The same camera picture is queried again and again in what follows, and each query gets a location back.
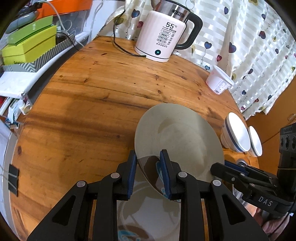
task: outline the bowl with blue stripe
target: bowl with blue stripe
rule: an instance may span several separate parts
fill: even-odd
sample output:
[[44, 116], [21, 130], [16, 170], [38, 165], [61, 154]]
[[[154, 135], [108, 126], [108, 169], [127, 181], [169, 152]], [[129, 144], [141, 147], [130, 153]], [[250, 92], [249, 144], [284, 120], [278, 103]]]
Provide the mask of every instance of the bowl with blue stripe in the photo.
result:
[[244, 122], [232, 112], [224, 120], [220, 139], [225, 148], [235, 152], [247, 152], [251, 148], [249, 133]]
[[261, 145], [260, 138], [259, 138], [256, 130], [254, 129], [254, 127], [249, 126], [248, 133], [249, 133], [250, 140], [251, 140], [251, 148], [249, 150], [249, 153], [253, 157], [261, 156], [262, 155], [262, 145]]

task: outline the black kettle handle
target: black kettle handle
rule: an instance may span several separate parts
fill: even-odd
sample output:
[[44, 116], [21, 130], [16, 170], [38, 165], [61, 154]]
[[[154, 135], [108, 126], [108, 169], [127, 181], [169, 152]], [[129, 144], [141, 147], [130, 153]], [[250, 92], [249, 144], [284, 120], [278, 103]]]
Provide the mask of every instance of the black kettle handle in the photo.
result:
[[197, 35], [199, 34], [200, 30], [202, 29], [202, 20], [199, 16], [195, 15], [194, 13], [189, 14], [189, 21], [193, 22], [194, 28], [192, 29], [188, 39], [183, 44], [177, 44], [175, 49], [187, 49], [189, 48], [194, 40], [196, 39]]

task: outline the striped box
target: striped box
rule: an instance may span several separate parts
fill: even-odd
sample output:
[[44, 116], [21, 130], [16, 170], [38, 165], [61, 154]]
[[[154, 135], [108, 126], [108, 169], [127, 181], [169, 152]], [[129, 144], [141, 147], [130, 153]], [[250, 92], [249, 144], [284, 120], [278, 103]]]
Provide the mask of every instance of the striped box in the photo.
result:
[[[71, 41], [75, 42], [75, 36], [70, 35]], [[46, 53], [41, 55], [38, 59], [31, 63], [22, 63], [22, 64], [11, 64], [3, 65], [4, 71], [16, 71], [16, 72], [33, 72], [36, 73], [43, 65], [45, 65], [49, 60], [55, 57], [57, 54], [65, 50], [66, 48], [72, 45], [69, 39], [64, 40], [63, 42], [57, 44], [52, 49], [48, 50]]]

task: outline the heart-patterned curtain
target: heart-patterned curtain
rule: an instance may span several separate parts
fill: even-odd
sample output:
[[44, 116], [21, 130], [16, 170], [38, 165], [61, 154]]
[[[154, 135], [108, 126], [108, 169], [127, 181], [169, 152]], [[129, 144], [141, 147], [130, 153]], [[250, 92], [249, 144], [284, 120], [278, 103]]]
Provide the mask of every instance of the heart-patterned curtain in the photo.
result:
[[[159, 0], [127, 0], [126, 12], [117, 22], [116, 37], [137, 40], [152, 6]], [[218, 65], [231, 76], [229, 88], [245, 119], [256, 112], [268, 113], [294, 78], [296, 44], [279, 15], [264, 0], [177, 0], [203, 21], [192, 46], [176, 54], [211, 72]], [[107, 20], [100, 35], [113, 36], [114, 19]], [[193, 23], [180, 39], [184, 42]]]

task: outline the round wooden table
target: round wooden table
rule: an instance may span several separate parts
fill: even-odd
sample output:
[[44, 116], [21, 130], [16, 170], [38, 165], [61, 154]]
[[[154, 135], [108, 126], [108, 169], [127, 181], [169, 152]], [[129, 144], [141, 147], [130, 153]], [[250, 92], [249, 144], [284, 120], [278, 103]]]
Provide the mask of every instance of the round wooden table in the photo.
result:
[[[133, 41], [117, 42], [134, 52]], [[175, 55], [167, 63], [129, 56], [110, 37], [98, 37], [73, 55], [42, 91], [16, 146], [19, 196], [10, 198], [21, 240], [78, 180], [99, 181], [127, 160], [138, 121], [152, 106], [186, 106], [219, 137], [229, 112], [242, 118], [229, 91], [216, 95], [207, 87], [208, 75]], [[224, 149], [224, 156], [258, 167], [248, 154]]]

